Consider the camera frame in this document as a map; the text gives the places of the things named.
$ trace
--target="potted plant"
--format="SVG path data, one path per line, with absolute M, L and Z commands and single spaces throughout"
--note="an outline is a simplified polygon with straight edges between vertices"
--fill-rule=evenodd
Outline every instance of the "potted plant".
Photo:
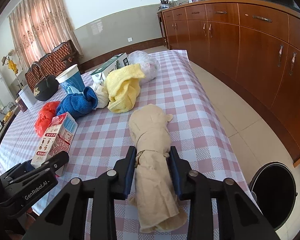
M 169 9 L 170 4 L 173 3 L 173 0 L 160 0 L 160 3 L 161 3 L 161 5 L 160 5 L 159 9 L 162 9 L 162 10 Z

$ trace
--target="trash can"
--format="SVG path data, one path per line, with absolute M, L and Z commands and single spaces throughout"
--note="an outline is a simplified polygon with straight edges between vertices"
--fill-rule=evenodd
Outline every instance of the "trash can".
M 249 190 L 272 225 L 278 230 L 289 218 L 296 201 L 296 183 L 289 168 L 279 162 L 268 163 L 253 176 Z

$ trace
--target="green and white carton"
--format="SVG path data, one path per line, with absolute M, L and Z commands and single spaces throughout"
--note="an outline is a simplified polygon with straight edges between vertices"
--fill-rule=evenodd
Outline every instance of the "green and white carton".
M 93 71 L 90 76 L 95 83 L 102 85 L 111 71 L 127 65 L 129 65 L 127 53 L 121 53 L 113 56 L 107 62 L 103 63 L 101 67 Z

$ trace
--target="blue towel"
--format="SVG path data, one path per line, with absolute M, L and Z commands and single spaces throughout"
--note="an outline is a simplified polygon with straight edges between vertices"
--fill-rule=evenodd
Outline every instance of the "blue towel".
M 76 120 L 90 113 L 97 107 L 98 98 L 91 87 L 86 87 L 81 94 L 68 94 L 56 109 L 57 115 L 69 112 Z

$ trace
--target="tablecloth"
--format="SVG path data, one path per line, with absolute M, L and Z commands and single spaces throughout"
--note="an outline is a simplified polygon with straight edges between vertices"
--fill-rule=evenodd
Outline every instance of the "tablecloth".
M 172 145 L 181 158 L 189 161 L 191 168 L 211 179 L 233 178 L 249 195 L 247 183 L 239 167 L 228 137 L 205 91 L 191 69 L 185 50 L 170 50 L 150 55 L 160 63 L 155 79 L 141 86 L 134 108 L 123 114 L 114 114 L 107 108 L 97 109 L 77 120 L 78 129 L 69 150 L 69 163 L 58 178 L 58 185 L 34 205 L 41 213 L 71 178 L 93 179 L 112 169 L 117 160 L 125 157 L 133 145 L 128 120 L 134 110 L 147 104 L 161 107 L 166 114 L 173 114 L 168 123 Z M 90 73 L 82 75 L 86 86 L 92 85 Z M 61 100 L 66 96 L 59 87 L 49 100 Z M 37 102 L 26 112 L 19 112 L 0 145 L 0 174 L 19 162 L 32 158 L 40 138 L 34 132 L 38 112 L 45 102 Z M 134 194 L 134 181 L 131 194 Z M 216 201 L 213 204 L 214 238 L 218 239 L 218 215 Z M 189 215 L 190 204 L 182 207 Z M 115 201 L 118 240 L 133 239 L 186 239 L 188 223 L 172 232 L 139 233 L 137 209 L 126 201 Z M 90 238 L 91 213 L 87 214 L 86 239 Z

